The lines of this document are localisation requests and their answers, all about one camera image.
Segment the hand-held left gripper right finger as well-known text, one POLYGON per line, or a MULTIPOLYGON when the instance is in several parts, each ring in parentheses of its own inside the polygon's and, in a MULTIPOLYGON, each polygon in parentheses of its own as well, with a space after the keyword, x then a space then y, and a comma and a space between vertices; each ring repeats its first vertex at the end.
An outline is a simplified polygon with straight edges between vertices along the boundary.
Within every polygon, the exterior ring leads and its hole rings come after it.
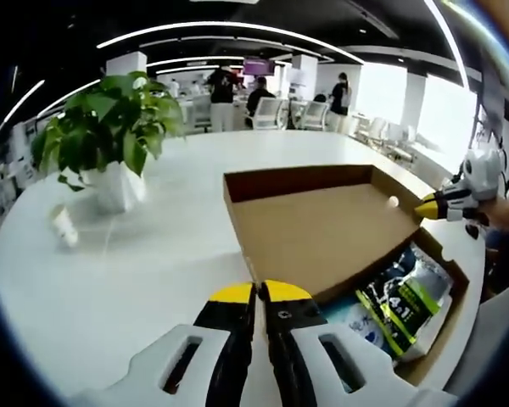
POLYGON ((457 398, 395 374, 389 355, 330 324, 304 289, 265 280, 268 353, 284 406, 454 406, 457 398))

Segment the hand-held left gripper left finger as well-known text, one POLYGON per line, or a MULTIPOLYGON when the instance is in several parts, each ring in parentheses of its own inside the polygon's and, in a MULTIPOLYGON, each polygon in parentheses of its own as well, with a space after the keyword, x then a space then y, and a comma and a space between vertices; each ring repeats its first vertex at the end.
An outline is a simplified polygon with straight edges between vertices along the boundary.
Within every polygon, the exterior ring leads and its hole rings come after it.
POLYGON ((135 354, 128 372, 72 406, 237 406, 252 360, 256 286, 210 296, 192 325, 178 325, 135 354))

